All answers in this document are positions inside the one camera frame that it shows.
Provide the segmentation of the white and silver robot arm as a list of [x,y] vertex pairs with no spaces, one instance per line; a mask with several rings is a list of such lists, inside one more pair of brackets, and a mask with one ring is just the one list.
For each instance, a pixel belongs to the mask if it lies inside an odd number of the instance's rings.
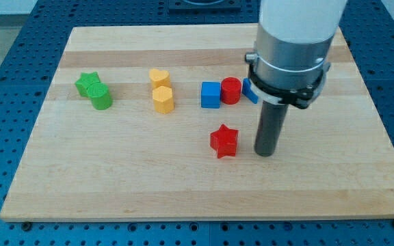
[[323,90],[330,45],[346,0],[262,0],[250,89],[273,105],[307,108]]

